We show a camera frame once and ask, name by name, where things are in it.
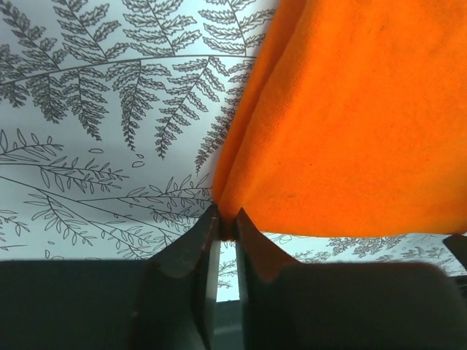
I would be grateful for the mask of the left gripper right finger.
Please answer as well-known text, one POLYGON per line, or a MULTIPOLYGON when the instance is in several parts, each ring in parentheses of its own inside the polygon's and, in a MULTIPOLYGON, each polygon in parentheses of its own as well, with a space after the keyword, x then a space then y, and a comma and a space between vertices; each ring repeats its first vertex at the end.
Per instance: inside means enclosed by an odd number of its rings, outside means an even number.
POLYGON ((466 302, 422 262, 303 263, 240 211, 246 349, 464 349, 466 302))

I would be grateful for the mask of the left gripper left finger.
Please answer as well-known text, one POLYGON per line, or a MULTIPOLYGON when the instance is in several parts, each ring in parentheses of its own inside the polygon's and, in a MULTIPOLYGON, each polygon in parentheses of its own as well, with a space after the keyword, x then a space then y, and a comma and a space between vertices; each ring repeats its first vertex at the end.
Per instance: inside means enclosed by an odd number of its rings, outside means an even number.
POLYGON ((212 348, 219 233, 219 211, 210 206, 189 231, 147 260, 129 349, 212 348))

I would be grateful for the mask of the orange t shirt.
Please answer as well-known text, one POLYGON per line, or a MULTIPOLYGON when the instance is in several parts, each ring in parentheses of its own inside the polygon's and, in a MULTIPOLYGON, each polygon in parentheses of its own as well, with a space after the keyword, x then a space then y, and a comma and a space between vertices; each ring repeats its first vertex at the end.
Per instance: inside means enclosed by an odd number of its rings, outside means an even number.
POLYGON ((223 145, 223 223, 466 230, 466 3, 281 1, 223 145))

